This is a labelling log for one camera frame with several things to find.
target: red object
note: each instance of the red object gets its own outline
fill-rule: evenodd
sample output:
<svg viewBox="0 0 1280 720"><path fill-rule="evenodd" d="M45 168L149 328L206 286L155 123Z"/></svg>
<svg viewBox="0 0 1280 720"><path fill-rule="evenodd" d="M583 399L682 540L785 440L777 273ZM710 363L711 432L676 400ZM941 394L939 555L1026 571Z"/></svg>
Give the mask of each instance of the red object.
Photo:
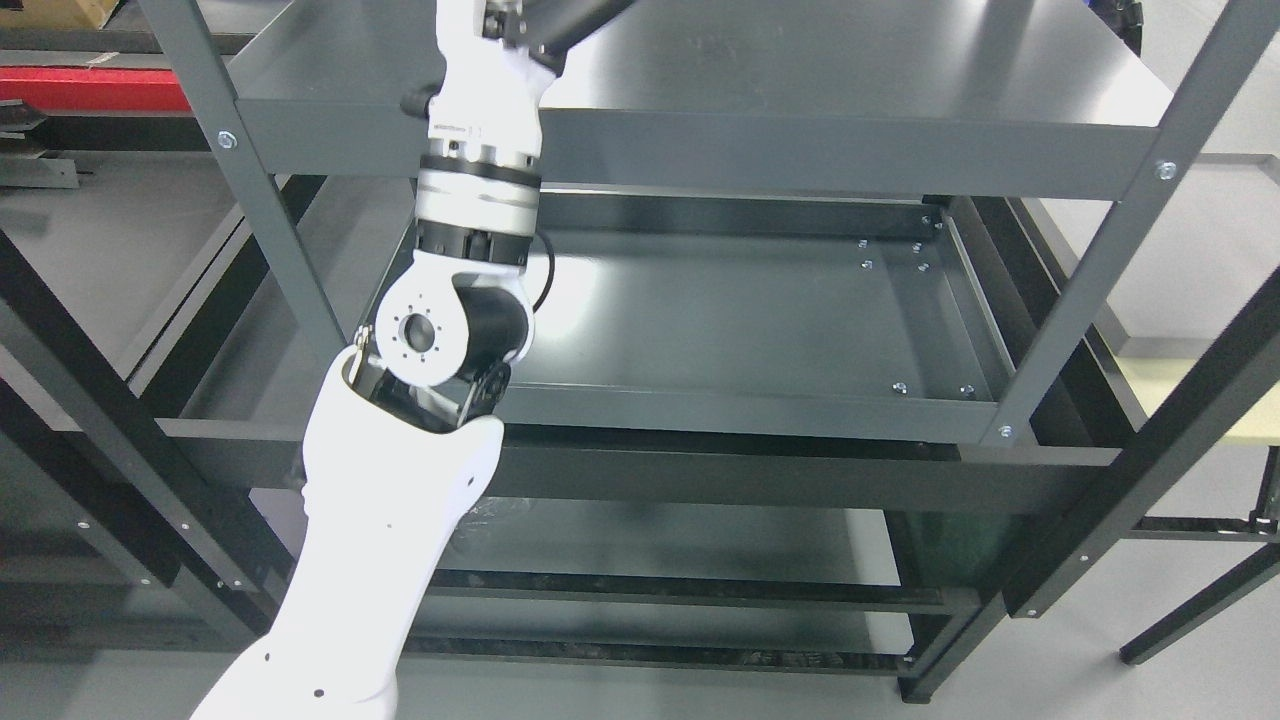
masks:
<svg viewBox="0 0 1280 720"><path fill-rule="evenodd" d="M191 111L173 70L0 67L0 99L38 110Z"/></svg>

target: cable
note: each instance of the cable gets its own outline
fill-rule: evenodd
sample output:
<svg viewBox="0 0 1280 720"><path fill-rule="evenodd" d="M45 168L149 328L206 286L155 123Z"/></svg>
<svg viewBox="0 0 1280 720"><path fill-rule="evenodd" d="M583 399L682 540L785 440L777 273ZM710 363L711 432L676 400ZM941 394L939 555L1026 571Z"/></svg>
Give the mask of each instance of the cable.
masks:
<svg viewBox="0 0 1280 720"><path fill-rule="evenodd" d="M556 282L556 249L552 247L550 238L543 231L534 231L534 234L543 241L543 247L547 249L547 283L543 284L543 293L534 301L534 313L536 313L547 301L547 296L552 292L552 283Z"/></svg>

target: black metal frame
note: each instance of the black metal frame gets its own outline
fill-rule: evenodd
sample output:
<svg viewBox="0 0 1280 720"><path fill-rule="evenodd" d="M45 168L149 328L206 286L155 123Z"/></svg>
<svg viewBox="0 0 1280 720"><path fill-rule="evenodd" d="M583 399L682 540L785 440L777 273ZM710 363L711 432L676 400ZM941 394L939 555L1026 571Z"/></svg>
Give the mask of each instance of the black metal frame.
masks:
<svg viewBox="0 0 1280 720"><path fill-rule="evenodd" d="M296 186L300 205L296 213L305 209L306 201L319 187L317 181L302 179ZM285 187L285 197L294 191ZM951 201L952 213L959 217L965 208L965 199ZM1000 208L998 204L988 204ZM242 223L224 223L232 227L224 242L223 258L244 258L247 247ZM982 227L982 218L978 217ZM1020 225L1006 228L1023 232ZM988 281L996 273L1006 273L1006 282L1012 287L1052 288L1041 278L1039 284L1006 268L996 245L1016 246L1016 237L1005 237L1004 232L995 234L982 231L965 232L966 243L989 242L995 249L995 263L982 264L979 273ZM147 407L147 416L156 410L177 415L189 389L195 387L207 369L211 351L225 338L228 320L243 311L252 296L252 290L262 277L261 260L223 263L218 272L206 273L198 287L200 292L188 293L189 304L173 310L173 322L166 323L165 333L157 336L151 345L154 351L137 364L132 374L133 391L142 400L129 397L128 401L116 397L115 401L132 407ZM1036 263L1025 263L1021 272L1038 268L1052 268L1051 259L1041 258ZM14 274L9 264L4 266L6 287L40 286L33 273ZM237 268L247 268L244 272ZM230 283L234 292L218 292L212 288ZM1027 314L1027 302L1021 296L1009 299L1010 302L993 305L997 320L1009 323L1011 314ZM51 297L36 306L6 306L13 322L27 327L35 316L44 316L50 310ZM191 322L195 318L214 318L210 323ZM91 348L83 333L76 334L63 328L64 340L74 337L77 351ZM195 355L201 363L172 363L168 352L184 345L195 343L204 351ZM69 346L65 352L54 354L51 363L74 369L81 360ZM1096 396L1107 387L1105 373L1094 364L1093 354L1080 355L1074 360L1079 368L1074 372L1076 382L1073 387L1087 388ZM100 356L91 361L99 368L105 364ZM175 373L164 382L156 378L156 368L169 368ZM178 388L164 391L159 388ZM1100 404L1068 402L1065 410L1046 414L1038 420L1039 430L1050 437L1066 437L1064 427L1093 428L1101 437L1123 437L1132 433L1123 414L1115 407ZM1125 424L1108 425L1117 420ZM259 460L262 471L257 474L255 486L282 487L285 471L292 465L298 437L260 437L247 434L234 437L236 428L207 420L160 419L157 423L165 432L164 443L173 447L183 460L189 460L193 473L210 479L225 478L220 462L228 456L243 461L247 454ZM124 439L133 437L129 425L122 425ZM96 447L104 455L111 450L110 442L118 437L106 438L105 447L101 436L91 437L90 447ZM494 478L492 495L515 497L558 497L579 500L628 500L650 502L696 502L731 505L774 505L809 507L876 507L890 511L970 511L987 515L1032 515L1056 516L1065 512L1071 503L1093 487L1115 451L1096 445L1078 447L1032 447L1019 450L993 450L980 447L937 446L905 442L841 441L796 437L759 437L709 433L681 433L654 430L607 430L588 428L557 428L540 425L512 425L508 428L507 447L502 470ZM644 482L599 483L595 469L602 462L630 473ZM554 469L547 473L545 469ZM124 470L134 483L138 480ZM777 477L787 477L785 487L771 482ZM232 497L243 498L247 488L223 488ZM157 505L159 514L170 524L178 525L184 512ZM854 612L879 611L902 612L911 620L915 637L914 647L901 656L860 652L805 652L796 648L708 648L675 647L654 644L602 644L564 643L554 639L486 639L486 638L436 638L416 635L406 646L408 652L428 655L452 655L470 657L502 656L518 660L630 664L666 667L719 667L751 670L787 670L891 675L900 678L902 697L909 702L928 702L932 693L942 684L959 662L986 637L1004 615L1004 603L998 592L1000 578L995 574L983 578L975 588L943 588L927 583L919 574L913 574L909 564L901 564L902 587L835 585L804 583L762 583L701 580L687 578L622 578L594 575L534 575L521 573L468 573L440 571L433 585L434 594L466 594L484 597L538 597L562 601L584 602L628 602L628 603L678 603L714 605L727 607L838 607ZM225 592L227 588L214 587ZM228 593L238 597L260 597L260 593ZM50 646L60 651L76 651L86 644L110 647L207 647L225 648L225 641L204 633L183 635L183 626L166 629L152 628L148 633L134 637L136 626L131 623L101 624L84 628L81 625L45 624L32 628L5 626L4 635L20 639L22 647L35 646L47 650Z"/></svg>
<svg viewBox="0 0 1280 720"><path fill-rule="evenodd" d="M1257 542L1265 546L1221 578L1210 583L1151 628L1120 648L1126 665L1142 665L1156 653L1211 620L1238 600L1280 575L1280 534L1276 533L1280 497L1280 447L1267 451L1258 500L1247 519L1143 518L1125 539L1181 539L1202 542Z"/></svg>

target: metal shelving unit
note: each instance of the metal shelving unit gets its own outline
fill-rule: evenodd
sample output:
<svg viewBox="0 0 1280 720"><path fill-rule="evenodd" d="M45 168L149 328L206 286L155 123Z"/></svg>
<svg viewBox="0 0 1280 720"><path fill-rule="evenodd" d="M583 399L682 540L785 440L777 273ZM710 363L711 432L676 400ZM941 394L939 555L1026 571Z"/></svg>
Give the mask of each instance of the metal shelving unit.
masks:
<svg viewBox="0 0 1280 720"><path fill-rule="evenodd" d="M367 302L326 292L334 281L300 241L274 176L411 177L425 137L399 97L443 65L429 42L431 5L419 0L294 0L229 67L193 0L142 5L279 296L202 300L200 310L243 318L178 332L175 345L202 348L198 361L172 368L182 380L150 396L147 383L134 387L137 401L105 379L91 348L33 320L51 296L6 296L0 340L42 366L37 379L88 445L170 528L198 530L198 560L183 557L202 568L207 592L188 594L227 602L220 615L205 602L204 619L243 637L274 612L287 561L255 568L256 514L236 502L248 487L289 486L310 395L206 370L243 354L316 382ZM521 366L490 495L883 510L902 584L877 594L835 582L497 574L481 589L544 600L556 587L575 602L828 598L902 612L916 643L908 652L783 648L746 665L896 675L905 700L927 702L1006 615L1043 615L1280 379L1276 277L1140 429L1091 331L1277 26L1275 3L1233 0L1170 95L1078 3L637 4L575 50L547 96L543 222L564 238L566 259L584 260L566 278L600 282L581 292L593 314L549 319ZM1116 204L1064 282L1020 204L983 196ZM393 243L357 240L334 256L376 275ZM806 292L780 278L782 264ZM691 282L705 288L689 292ZM255 318L283 306L315 357L273 352L270 333L255 332ZM635 334L614 338L622 328ZM613 340L600 356L575 356L593 337ZM699 338L724 352L691 348ZM801 347L809 354L788 355ZM634 357L649 365L627 366ZM892 389L900 380L906 397ZM255 398L279 397L264 421ZM168 461L191 465L170 478ZM726 648L548 638L416 635L408 650L744 664Z"/></svg>

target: shelf tray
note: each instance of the shelf tray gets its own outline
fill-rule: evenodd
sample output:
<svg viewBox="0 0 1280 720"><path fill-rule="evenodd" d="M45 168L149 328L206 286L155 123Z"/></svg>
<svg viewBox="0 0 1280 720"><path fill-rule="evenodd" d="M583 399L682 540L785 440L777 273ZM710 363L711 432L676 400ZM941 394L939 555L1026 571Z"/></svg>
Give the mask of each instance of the shelf tray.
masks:
<svg viewBox="0 0 1280 720"><path fill-rule="evenodd" d="M294 0L232 63L271 172L411 177L425 0ZM644 0L544 99L550 182L1119 197L1171 95L1080 3Z"/></svg>
<svg viewBox="0 0 1280 720"><path fill-rule="evenodd" d="M361 188L402 197L404 214L387 215L388 202ZM325 192L344 201L317 201L335 214L306 218L308 246L324 249L317 266L342 287L376 277L392 233L337 214L376 206L389 225L408 214L407 188L332 181ZM556 283L500 415L977 442L1007 361L950 228L934 227L938 213L910 202L547 192L540 223L557 247ZM532 258L531 295L544 273L545 259ZM367 301L335 293L333 281L330 296L348 323ZM324 368L291 332L265 286L186 416L301 427Z"/></svg>

